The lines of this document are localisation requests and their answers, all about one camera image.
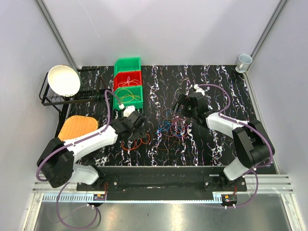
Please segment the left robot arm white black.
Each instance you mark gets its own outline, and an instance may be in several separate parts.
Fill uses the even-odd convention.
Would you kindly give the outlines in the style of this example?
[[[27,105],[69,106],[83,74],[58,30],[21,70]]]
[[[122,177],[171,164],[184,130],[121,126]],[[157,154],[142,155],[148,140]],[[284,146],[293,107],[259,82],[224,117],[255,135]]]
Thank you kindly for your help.
[[[100,190],[104,184],[103,173],[95,166],[78,164],[78,160],[118,141],[142,138],[145,121],[144,115],[132,111],[78,138],[65,141],[58,137],[51,139],[37,161],[36,174],[44,176],[37,177],[37,180],[48,182],[52,188],[81,183],[95,191]]]

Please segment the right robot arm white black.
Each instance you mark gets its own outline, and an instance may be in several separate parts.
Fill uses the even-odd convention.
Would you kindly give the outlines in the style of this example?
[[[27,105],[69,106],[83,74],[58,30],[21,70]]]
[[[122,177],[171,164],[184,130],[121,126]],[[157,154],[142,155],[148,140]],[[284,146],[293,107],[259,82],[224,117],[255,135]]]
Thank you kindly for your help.
[[[199,92],[181,94],[173,106],[182,116],[191,118],[198,125],[218,131],[233,139],[236,158],[219,174],[218,184],[222,190],[231,190],[236,181],[254,168],[272,163],[274,147],[258,120],[241,121],[208,109],[203,95]]]

